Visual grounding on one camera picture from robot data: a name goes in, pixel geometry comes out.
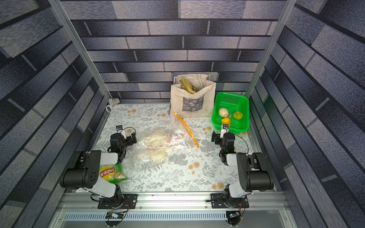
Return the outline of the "yellow orange toy fruit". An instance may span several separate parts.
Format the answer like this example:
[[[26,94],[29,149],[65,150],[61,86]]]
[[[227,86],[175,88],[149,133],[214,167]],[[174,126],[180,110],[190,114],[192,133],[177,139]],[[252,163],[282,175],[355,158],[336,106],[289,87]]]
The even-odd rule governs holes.
[[[229,127],[231,126],[231,119],[228,117],[225,117],[221,120],[222,124],[227,124]]]

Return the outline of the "pale yellow pear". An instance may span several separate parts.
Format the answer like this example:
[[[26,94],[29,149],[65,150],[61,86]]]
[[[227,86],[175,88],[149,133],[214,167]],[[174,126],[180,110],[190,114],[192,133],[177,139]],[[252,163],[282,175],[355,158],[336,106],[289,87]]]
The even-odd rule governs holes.
[[[229,116],[229,111],[226,108],[220,108],[219,109],[219,116],[222,118],[226,118]]]

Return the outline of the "green toy fruit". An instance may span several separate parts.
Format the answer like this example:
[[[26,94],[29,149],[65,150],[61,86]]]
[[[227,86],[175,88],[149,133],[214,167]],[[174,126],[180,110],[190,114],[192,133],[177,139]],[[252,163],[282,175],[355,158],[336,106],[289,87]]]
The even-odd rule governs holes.
[[[242,113],[242,112],[240,112],[240,111],[235,111],[235,112],[233,113],[233,117],[234,117],[234,119],[236,119],[236,120],[241,120],[241,119],[243,118],[243,113]]]

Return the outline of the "clear orange zip-top bag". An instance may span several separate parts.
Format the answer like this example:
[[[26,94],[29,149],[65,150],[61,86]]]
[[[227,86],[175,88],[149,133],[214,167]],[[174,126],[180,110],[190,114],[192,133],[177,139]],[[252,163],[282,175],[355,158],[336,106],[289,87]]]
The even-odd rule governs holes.
[[[174,112],[164,121],[138,133],[130,158],[136,168],[151,162],[161,164],[177,153],[187,153],[199,148],[188,124]]]

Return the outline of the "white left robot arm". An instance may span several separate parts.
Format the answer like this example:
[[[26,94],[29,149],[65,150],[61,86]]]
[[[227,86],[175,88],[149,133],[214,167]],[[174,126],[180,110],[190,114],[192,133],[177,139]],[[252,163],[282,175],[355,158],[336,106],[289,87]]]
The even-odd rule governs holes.
[[[108,152],[101,150],[74,152],[60,177],[61,187],[74,190],[82,188],[98,196],[99,200],[123,201],[120,188],[103,179],[99,168],[120,164],[125,158],[127,147],[135,143],[137,143],[136,132],[125,136],[125,130],[121,130],[111,135]]]

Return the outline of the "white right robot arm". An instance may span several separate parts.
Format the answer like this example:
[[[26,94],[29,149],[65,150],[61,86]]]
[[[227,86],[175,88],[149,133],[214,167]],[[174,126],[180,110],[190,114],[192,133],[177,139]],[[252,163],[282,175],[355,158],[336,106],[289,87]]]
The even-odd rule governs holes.
[[[241,153],[234,149],[235,134],[225,133],[220,135],[212,133],[212,142],[219,145],[221,150],[219,157],[226,166],[236,167],[239,179],[228,184],[223,193],[218,196],[211,195],[210,202],[213,208],[220,208],[225,205],[227,208],[243,206],[248,207],[245,202],[247,196],[254,191],[271,191],[274,189],[274,180],[269,173],[268,164],[262,153]]]

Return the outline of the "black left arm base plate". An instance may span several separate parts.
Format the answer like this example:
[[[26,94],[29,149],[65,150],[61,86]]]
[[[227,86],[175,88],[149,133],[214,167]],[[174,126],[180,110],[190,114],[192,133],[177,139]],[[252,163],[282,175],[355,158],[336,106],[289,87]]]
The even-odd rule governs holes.
[[[100,210],[127,210],[135,209],[137,194],[122,194],[112,198],[101,198],[98,203]]]

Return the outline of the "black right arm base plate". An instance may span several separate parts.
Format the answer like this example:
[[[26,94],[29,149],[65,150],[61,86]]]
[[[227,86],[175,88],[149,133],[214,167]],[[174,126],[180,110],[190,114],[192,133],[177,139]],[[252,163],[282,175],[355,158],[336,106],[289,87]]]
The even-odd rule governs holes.
[[[247,198],[232,198],[228,196],[225,199],[223,193],[212,193],[207,202],[211,203],[213,209],[246,209],[249,208]]]

